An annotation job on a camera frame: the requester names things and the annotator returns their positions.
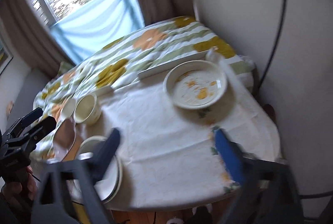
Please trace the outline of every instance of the shoe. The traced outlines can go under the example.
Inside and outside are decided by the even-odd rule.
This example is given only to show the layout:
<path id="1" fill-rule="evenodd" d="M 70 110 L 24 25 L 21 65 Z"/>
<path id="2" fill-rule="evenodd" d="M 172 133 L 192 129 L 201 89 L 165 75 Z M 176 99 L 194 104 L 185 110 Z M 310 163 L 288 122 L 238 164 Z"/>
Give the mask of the shoe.
<path id="1" fill-rule="evenodd" d="M 206 204 L 206 205 L 202 205 L 202 206 L 198 206 L 198 207 L 206 207 L 209 213 L 211 213 L 212 210 L 213 210 L 213 206 L 212 206 L 211 203 Z M 192 213 L 193 213 L 193 215 L 195 215 L 195 213 L 196 213 L 196 209 L 197 209 L 198 207 L 194 207 L 194 208 L 192 208 Z"/>

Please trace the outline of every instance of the blue cloth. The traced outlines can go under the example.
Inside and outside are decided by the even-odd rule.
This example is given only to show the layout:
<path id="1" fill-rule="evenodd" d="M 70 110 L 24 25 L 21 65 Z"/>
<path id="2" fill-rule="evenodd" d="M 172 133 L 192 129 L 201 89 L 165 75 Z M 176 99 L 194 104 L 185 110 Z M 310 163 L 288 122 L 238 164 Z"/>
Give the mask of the blue cloth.
<path id="1" fill-rule="evenodd" d="M 105 45 L 144 27 L 137 0 L 91 0 L 50 27 L 76 64 Z"/>

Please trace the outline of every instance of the green and white striped cloth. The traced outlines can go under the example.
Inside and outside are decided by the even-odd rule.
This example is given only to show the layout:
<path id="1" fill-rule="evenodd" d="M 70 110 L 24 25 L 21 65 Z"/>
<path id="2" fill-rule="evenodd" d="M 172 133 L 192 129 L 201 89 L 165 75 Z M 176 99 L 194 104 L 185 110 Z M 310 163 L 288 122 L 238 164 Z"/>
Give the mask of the green and white striped cloth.
<path id="1" fill-rule="evenodd" d="M 36 96 L 34 108 L 41 107 L 44 110 L 43 118 L 55 117 L 59 126 L 62 123 L 60 112 L 66 99 L 78 99 L 103 86 L 112 86 L 114 89 L 126 86 L 138 81 L 137 74 L 143 70 L 213 46 L 224 55 L 226 62 L 251 91 L 251 64 L 242 60 L 230 45 L 194 18 L 181 16 L 149 25 L 106 45 L 81 64 L 49 82 Z M 51 133 L 39 142 L 32 153 L 34 158 L 40 160 L 54 156 L 53 135 Z"/>

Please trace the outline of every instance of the ceramic mug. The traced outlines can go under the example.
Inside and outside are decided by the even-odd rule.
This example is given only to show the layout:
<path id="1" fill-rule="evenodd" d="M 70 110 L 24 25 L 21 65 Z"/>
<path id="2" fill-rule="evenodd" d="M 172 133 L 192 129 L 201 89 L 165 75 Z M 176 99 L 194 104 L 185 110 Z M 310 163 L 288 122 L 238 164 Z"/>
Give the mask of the ceramic mug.
<path id="1" fill-rule="evenodd" d="M 86 123 L 92 125 L 98 121 L 102 110 L 98 103 L 96 94 L 88 94 L 82 97 L 74 110 L 74 120 L 76 123 Z"/>
<path id="2" fill-rule="evenodd" d="M 61 110 L 60 113 L 61 120 L 65 120 L 72 117 L 75 107 L 76 107 L 76 99 L 69 98 Z"/>

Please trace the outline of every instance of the white plate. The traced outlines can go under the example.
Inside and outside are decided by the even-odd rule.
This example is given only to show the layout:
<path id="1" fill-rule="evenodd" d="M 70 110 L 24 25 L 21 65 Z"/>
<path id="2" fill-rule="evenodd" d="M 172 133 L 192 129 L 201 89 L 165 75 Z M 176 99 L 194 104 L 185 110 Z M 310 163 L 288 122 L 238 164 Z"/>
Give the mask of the white plate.
<path id="1" fill-rule="evenodd" d="M 209 61 L 188 61 L 167 74 L 163 88 L 174 105 L 202 109 L 222 97 L 227 88 L 227 78 L 219 67 Z"/>
<path id="2" fill-rule="evenodd" d="M 118 193 L 119 189 L 120 189 L 120 185 L 122 184 L 122 179 L 123 179 L 123 164 L 120 160 L 119 157 L 117 157 L 117 161 L 118 161 L 118 168 L 119 168 L 119 177 L 118 177 L 118 184 L 117 184 L 117 188 L 116 190 L 113 192 L 113 194 L 105 201 L 105 203 L 109 202 L 110 200 L 112 200 Z"/>
<path id="3" fill-rule="evenodd" d="M 79 154 L 93 151 L 98 143 L 105 140 L 106 137 L 103 136 L 93 136 L 86 139 L 81 144 L 75 158 L 77 158 Z M 109 197 L 114 195 L 117 191 L 117 187 L 119 185 L 119 169 L 119 161 L 115 156 L 111 160 L 103 179 L 95 184 L 96 192 L 102 201 L 109 199 Z M 81 191 L 78 180 L 74 180 L 74 185 L 79 191 Z"/>

